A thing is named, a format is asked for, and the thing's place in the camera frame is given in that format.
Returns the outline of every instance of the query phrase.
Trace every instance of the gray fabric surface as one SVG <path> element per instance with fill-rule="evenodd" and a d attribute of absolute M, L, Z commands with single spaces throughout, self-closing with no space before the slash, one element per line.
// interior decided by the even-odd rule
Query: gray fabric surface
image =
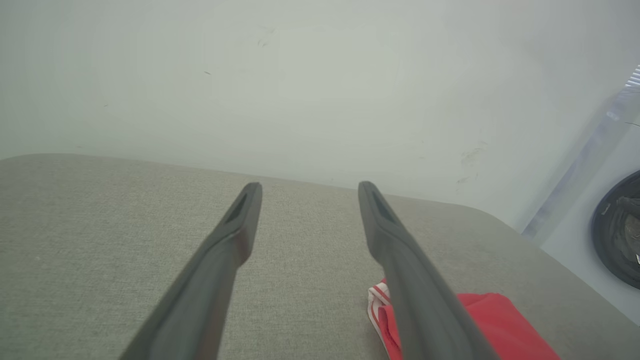
<path fill-rule="evenodd" d="M 220 358 L 385 359 L 366 313 L 367 288 L 383 272 L 355 190 L 61 154 L 0 161 L 0 357 L 118 357 L 256 180 L 260 224 Z M 564 359 L 637 358 L 640 330 L 502 222 L 463 206 L 387 200 L 454 291 L 506 295 Z"/>

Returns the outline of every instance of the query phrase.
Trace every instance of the wall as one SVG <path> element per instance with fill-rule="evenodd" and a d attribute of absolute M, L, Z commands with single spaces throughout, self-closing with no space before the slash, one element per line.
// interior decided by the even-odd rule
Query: wall
<path fill-rule="evenodd" d="M 640 124 L 640 117 L 635 123 Z M 640 325 L 640 290 L 604 267 L 593 248 L 589 229 L 602 198 L 622 179 L 640 170 L 640 127 L 624 123 L 620 126 L 627 127 L 625 136 L 541 248 Z"/>
<path fill-rule="evenodd" d="M 639 63 L 636 0 L 0 4 L 0 158 L 384 192 L 522 230 Z"/>

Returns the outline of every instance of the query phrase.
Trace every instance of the folded red cloth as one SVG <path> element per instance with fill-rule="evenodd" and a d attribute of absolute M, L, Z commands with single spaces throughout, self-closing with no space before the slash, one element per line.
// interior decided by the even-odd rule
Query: folded red cloth
<path fill-rule="evenodd" d="M 507 297 L 495 293 L 458 294 L 458 299 L 502 360 L 560 360 Z M 384 279 L 369 288 L 368 313 L 389 359 L 402 360 L 396 316 Z"/>

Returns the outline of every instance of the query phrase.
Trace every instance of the red cloth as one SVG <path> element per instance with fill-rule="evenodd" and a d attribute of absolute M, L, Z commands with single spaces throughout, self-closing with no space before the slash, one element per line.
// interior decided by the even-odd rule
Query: red cloth
<path fill-rule="evenodd" d="M 458 294 L 458 299 L 502 360 L 560 360 L 507 297 L 494 293 Z M 391 305 L 380 306 L 378 321 L 390 360 L 402 360 Z"/>

